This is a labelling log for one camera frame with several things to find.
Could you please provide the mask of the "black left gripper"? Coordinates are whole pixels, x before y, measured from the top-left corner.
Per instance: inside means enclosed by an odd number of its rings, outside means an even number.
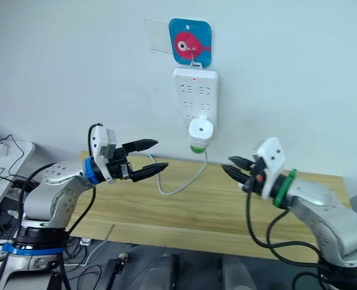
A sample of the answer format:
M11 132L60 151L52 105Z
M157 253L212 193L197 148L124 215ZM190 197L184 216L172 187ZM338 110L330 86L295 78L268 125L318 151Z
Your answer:
M141 139L124 143L120 148L115 149L113 156L108 159L107 163L111 177L114 179L131 179L133 182L138 182L162 172L169 165L168 163L153 163L133 171L130 162L127 160L128 153L141 152L157 144L157 140Z

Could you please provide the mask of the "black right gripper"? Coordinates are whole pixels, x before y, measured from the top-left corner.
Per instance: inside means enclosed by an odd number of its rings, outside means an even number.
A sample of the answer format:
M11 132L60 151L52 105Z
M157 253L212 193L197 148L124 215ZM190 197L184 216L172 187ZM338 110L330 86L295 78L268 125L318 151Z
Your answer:
M249 171L250 177L248 178L248 175L242 173L240 169L227 164L221 165L224 172L233 180L243 184L244 192L261 195L266 181L266 164L263 158L258 158L255 162L240 156L231 156L228 159L237 167Z

